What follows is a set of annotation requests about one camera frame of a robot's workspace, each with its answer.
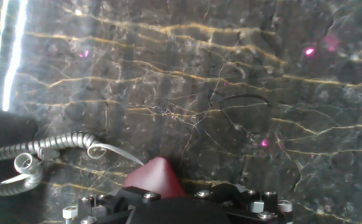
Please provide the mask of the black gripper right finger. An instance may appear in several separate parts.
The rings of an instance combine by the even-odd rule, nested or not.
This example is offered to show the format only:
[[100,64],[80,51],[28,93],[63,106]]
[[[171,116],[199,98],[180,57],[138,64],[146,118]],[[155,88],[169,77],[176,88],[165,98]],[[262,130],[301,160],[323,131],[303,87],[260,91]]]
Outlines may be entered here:
[[241,185],[219,184],[198,190],[196,198],[219,206],[209,210],[209,216],[224,214],[227,223],[292,224],[293,203],[280,200],[277,192],[257,191]]

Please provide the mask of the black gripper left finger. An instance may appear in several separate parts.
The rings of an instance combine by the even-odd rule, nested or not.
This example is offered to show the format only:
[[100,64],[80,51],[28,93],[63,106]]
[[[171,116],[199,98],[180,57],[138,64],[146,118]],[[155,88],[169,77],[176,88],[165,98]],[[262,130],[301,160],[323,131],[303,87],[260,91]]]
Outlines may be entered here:
[[89,195],[76,205],[63,208],[64,224],[130,224],[135,209],[161,199],[161,195],[138,187],[124,187],[109,194]]

